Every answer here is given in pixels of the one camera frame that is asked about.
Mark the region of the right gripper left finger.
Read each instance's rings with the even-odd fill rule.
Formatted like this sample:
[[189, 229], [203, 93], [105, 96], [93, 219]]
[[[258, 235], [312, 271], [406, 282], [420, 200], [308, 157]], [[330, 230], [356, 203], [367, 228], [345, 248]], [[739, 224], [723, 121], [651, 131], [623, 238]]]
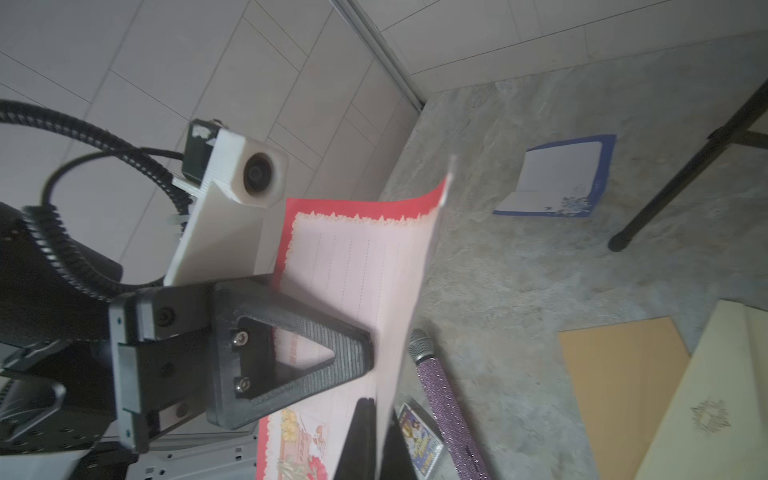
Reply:
[[335, 480], [373, 480], [376, 470], [376, 404], [360, 398], [334, 475]]

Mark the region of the cream envelope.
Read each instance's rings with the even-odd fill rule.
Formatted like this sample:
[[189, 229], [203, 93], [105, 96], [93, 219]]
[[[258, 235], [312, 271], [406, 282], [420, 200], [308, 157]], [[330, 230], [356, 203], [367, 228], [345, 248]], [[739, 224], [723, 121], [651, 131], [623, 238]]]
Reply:
[[636, 476], [766, 478], [766, 311], [717, 303]]

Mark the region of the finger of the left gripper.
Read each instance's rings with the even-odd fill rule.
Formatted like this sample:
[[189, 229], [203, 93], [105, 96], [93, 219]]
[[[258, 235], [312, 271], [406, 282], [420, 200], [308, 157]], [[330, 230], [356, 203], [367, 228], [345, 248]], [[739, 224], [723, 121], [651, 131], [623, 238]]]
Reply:
[[366, 329], [257, 277], [211, 288], [208, 420], [235, 430], [356, 380], [374, 366]]

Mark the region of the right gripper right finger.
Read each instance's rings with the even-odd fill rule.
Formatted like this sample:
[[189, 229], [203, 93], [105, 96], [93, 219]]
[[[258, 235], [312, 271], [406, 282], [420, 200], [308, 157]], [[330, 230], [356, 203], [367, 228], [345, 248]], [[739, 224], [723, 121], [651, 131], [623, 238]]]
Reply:
[[416, 480], [412, 460], [395, 412], [386, 429], [379, 480]]

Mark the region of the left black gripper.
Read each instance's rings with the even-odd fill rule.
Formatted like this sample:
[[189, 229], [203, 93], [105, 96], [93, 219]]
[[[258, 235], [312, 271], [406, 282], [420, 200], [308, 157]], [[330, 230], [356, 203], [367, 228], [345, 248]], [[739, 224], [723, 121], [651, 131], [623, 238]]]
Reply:
[[201, 415], [207, 285], [113, 302], [69, 285], [22, 214], [1, 209], [1, 475], [122, 479], [152, 442]]

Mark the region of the pink red-bordered letter paper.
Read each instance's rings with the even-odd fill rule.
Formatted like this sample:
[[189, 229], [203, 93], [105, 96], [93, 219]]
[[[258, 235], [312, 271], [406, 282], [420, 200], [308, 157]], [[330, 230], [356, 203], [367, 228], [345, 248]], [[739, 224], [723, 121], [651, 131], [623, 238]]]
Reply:
[[260, 479], [334, 479], [360, 398], [376, 404], [376, 470], [452, 176], [393, 202], [289, 199], [273, 275], [281, 293], [370, 332], [364, 376], [260, 420]]

